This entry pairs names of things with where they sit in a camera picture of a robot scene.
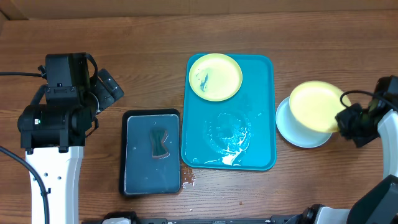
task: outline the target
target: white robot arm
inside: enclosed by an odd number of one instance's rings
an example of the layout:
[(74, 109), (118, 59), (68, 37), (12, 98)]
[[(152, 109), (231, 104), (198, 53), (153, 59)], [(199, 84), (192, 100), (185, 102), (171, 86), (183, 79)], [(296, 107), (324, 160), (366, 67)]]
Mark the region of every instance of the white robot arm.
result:
[[(50, 223), (79, 223), (79, 175), (82, 146), (59, 152), (57, 147), (35, 148), (26, 154), (26, 161), (39, 173), (48, 192)], [(44, 223), (44, 208), (41, 191), (34, 176), (30, 174), (32, 188), (32, 224)]]
[[(388, 175), (398, 177), (398, 113), (390, 110), (380, 120), (377, 130), (383, 146), (383, 179)], [(317, 213), (315, 224), (346, 224), (350, 211), (322, 207)]]

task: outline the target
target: wooden table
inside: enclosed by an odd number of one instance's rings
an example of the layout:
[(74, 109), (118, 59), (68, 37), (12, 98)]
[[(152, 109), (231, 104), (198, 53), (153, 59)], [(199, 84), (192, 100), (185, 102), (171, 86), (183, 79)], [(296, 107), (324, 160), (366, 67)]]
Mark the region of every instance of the wooden table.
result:
[[(182, 113), (187, 60), (198, 52), (263, 54), (275, 70), (276, 106), (308, 80), (342, 90), (373, 91), (398, 75), (398, 11), (130, 17), (6, 22), (0, 71), (34, 72), (46, 54), (89, 52), (125, 92), (99, 115), (80, 175), (80, 220), (135, 210), (142, 218), (239, 218), (301, 213), (313, 203), (350, 208), (382, 180), (381, 141), (356, 149), (338, 134), (318, 149), (293, 147), (277, 135), (268, 172), (191, 169), (176, 195), (125, 199), (118, 192), (121, 118), (127, 110)], [(17, 119), (44, 83), (0, 78), (0, 144), (20, 156)], [(351, 101), (366, 105), (367, 96)], [(0, 156), (1, 223), (30, 223), (28, 172)]]

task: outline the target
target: white plate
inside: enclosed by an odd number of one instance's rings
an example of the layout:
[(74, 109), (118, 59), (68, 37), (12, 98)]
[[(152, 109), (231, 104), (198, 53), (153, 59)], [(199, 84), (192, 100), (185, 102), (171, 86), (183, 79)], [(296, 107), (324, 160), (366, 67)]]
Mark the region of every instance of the white plate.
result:
[(284, 99), (276, 111), (276, 126), (280, 134), (295, 146), (314, 148), (330, 139), (331, 133), (312, 131), (298, 122), (289, 107), (289, 97)]

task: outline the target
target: sponge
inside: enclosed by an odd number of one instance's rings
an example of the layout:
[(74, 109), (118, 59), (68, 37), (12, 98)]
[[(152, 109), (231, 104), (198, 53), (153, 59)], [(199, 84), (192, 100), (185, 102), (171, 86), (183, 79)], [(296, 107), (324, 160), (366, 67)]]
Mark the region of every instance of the sponge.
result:
[(170, 155), (169, 150), (164, 145), (167, 137), (167, 130), (153, 129), (150, 131), (150, 142), (152, 144), (153, 159), (162, 159)]

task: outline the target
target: wire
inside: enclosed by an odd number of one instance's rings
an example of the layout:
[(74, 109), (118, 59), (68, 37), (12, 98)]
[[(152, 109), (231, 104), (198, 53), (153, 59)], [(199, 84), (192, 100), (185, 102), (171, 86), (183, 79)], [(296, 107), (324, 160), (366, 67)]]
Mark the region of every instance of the wire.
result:
[(85, 58), (87, 58), (87, 60), (89, 60), (93, 64), (93, 66), (94, 66), (94, 75), (93, 76), (96, 79), (98, 79), (98, 66), (97, 66), (97, 63), (95, 62), (93, 56), (89, 53), (86, 53)]
[(379, 96), (379, 95), (374, 94), (374, 93), (371, 93), (371, 92), (368, 92), (368, 91), (363, 91), (363, 90), (351, 90), (351, 91), (347, 91), (347, 92), (345, 92), (345, 93), (343, 93), (341, 95), (340, 102), (346, 108), (348, 108), (348, 106), (344, 104), (343, 97), (346, 96), (346, 95), (352, 94), (352, 93), (360, 93), (360, 94), (365, 94), (365, 95), (369, 95), (369, 96), (372, 96), (374, 98), (377, 98), (378, 100), (383, 101), (385, 104), (389, 105), (393, 110), (398, 112), (398, 107), (396, 105), (392, 104), (390, 101), (386, 100), (384, 97)]
[(29, 163), (27, 163), (21, 157), (15, 155), (14, 153), (12, 153), (11, 151), (7, 150), (6, 148), (4, 148), (2, 146), (0, 146), (0, 151), (3, 152), (5, 155), (15, 159), (20, 164), (22, 164), (35, 177), (37, 183), (39, 184), (40, 191), (42, 192), (42, 197), (43, 197), (44, 223), (49, 224), (50, 223), (49, 199), (47, 198), (47, 191), (45, 189), (43, 180), (40, 177), (40, 175), (36, 172), (36, 170)]
[(32, 76), (32, 77), (40, 77), (40, 78), (42, 78), (41, 74), (38, 74), (38, 73), (26, 73), (26, 72), (0, 72), (0, 75), (22, 75), (22, 76)]

